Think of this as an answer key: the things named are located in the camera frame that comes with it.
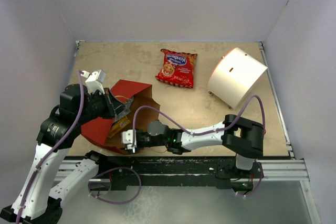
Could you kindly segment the yellow snack bar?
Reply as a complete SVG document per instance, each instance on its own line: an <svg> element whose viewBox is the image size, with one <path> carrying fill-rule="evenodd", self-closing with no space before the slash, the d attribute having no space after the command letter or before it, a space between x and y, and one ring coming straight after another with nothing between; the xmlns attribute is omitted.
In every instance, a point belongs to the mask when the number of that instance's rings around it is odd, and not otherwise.
<svg viewBox="0 0 336 224"><path fill-rule="evenodd" d="M116 123L113 123L107 137L108 138L112 138L114 137L118 132L120 132L122 129L124 129L127 125L130 124L130 120L128 119L127 116L124 116L123 118L121 118L119 121L117 121Z"/></svg>

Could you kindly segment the red cookie snack packet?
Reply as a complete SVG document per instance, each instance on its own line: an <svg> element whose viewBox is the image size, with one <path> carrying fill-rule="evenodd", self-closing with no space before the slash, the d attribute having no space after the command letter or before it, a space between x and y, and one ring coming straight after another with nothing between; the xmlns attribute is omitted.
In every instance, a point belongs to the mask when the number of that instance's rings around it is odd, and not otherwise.
<svg viewBox="0 0 336 224"><path fill-rule="evenodd" d="M194 69L198 54L161 49L164 53L163 66L156 80L174 87L192 89Z"/></svg>

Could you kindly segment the white cylindrical appliance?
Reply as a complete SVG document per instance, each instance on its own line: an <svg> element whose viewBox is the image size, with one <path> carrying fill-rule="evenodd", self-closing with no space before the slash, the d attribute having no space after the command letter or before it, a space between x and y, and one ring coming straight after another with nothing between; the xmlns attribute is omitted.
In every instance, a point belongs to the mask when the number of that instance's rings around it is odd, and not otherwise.
<svg viewBox="0 0 336 224"><path fill-rule="evenodd" d="M228 106L237 107L268 67L242 49L227 53L214 68L207 89Z"/></svg>

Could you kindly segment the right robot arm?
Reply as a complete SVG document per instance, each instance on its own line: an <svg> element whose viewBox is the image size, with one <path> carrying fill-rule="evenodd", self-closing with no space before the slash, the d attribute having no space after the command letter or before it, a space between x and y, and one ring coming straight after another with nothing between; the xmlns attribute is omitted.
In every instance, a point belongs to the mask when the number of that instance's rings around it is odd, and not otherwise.
<svg viewBox="0 0 336 224"><path fill-rule="evenodd" d="M233 114L224 120L200 129L172 129L160 121L153 121L146 132L131 130L131 147L138 149L165 146L176 155L210 146L223 146L236 153L234 173L246 177L255 159L263 157L265 122L258 123Z"/></svg>

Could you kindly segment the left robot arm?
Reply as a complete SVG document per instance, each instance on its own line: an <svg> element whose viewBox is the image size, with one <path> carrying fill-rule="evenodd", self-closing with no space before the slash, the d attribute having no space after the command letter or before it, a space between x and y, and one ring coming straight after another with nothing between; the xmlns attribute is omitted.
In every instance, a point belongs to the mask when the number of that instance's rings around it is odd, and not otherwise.
<svg viewBox="0 0 336 224"><path fill-rule="evenodd" d="M1 218L12 223L57 223L66 202L91 177L108 172L102 155L92 152L79 169L54 185L59 166L82 125L97 118L117 121L130 110L132 99L119 100L108 88L89 93L83 84L71 84L60 94L60 103L43 121L37 136L35 156L24 186L12 205L1 210Z"/></svg>

